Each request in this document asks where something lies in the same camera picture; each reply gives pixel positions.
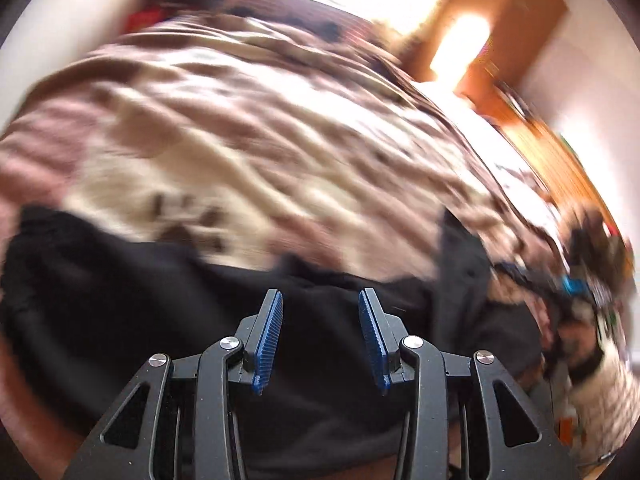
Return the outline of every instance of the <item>black cloth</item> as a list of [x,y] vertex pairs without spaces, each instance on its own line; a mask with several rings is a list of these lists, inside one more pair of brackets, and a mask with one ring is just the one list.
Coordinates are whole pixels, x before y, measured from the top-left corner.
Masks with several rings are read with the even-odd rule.
[[0,424],[0,465],[2,480],[40,480],[15,447],[14,441],[2,424]]
[[600,345],[596,343],[596,348],[593,349],[591,355],[584,362],[574,368],[569,368],[569,378],[573,387],[575,388],[596,373],[603,359],[604,352]]
[[271,270],[236,269],[27,206],[6,254],[0,314],[36,393],[88,431],[150,355],[201,353],[255,314],[268,288],[279,289],[284,322],[273,375],[261,397],[238,408],[242,449],[252,480],[304,478],[398,449],[404,404],[381,397],[372,380],[358,321],[364,287],[441,351],[491,350],[516,376],[540,360],[527,307],[486,300],[486,252],[449,212],[440,252],[433,283],[373,282],[291,254]]

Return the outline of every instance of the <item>blue gripper pad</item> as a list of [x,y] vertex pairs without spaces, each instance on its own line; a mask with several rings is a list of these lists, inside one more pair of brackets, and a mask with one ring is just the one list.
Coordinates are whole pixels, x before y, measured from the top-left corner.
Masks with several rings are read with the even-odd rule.
[[358,298],[358,316],[360,317],[360,327],[364,336],[364,343],[369,354],[371,371],[376,385],[383,395],[391,386],[391,376],[388,367],[388,352],[380,335],[380,329],[373,315],[373,310],[369,304],[367,295],[362,291]]
[[282,293],[276,293],[267,321],[264,324],[260,342],[255,352],[255,375],[252,381],[252,388],[258,395],[262,394],[269,379],[271,378],[271,370],[273,369],[273,359],[276,355],[278,347],[278,338],[282,327],[283,303]]

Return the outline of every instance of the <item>metal pivot screw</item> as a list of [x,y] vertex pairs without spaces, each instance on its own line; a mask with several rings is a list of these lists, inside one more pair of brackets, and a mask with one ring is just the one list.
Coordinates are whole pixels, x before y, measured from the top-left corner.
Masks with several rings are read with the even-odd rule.
[[483,365],[490,365],[494,362],[494,355],[488,350],[479,350],[476,354],[476,359],[481,362]]
[[407,348],[420,348],[424,343],[422,338],[417,335],[408,335],[402,340],[402,342]]
[[222,346],[222,348],[224,348],[225,350],[231,350],[236,346],[238,346],[239,344],[240,344],[240,341],[238,340],[238,338],[233,337],[232,335],[229,337],[223,337],[220,340],[220,346]]
[[152,365],[153,368],[164,366],[167,361],[168,357],[164,354],[153,354],[149,358],[149,364]]

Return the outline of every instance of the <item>brown and white blanket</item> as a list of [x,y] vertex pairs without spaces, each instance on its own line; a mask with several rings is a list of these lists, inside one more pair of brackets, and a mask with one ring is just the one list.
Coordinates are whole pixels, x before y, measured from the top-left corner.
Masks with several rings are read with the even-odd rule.
[[0,236],[41,202],[219,264],[265,268],[293,251],[366,278],[433,277],[446,206],[493,260],[545,264],[548,246],[458,135],[353,47],[186,16],[33,89],[0,142]]

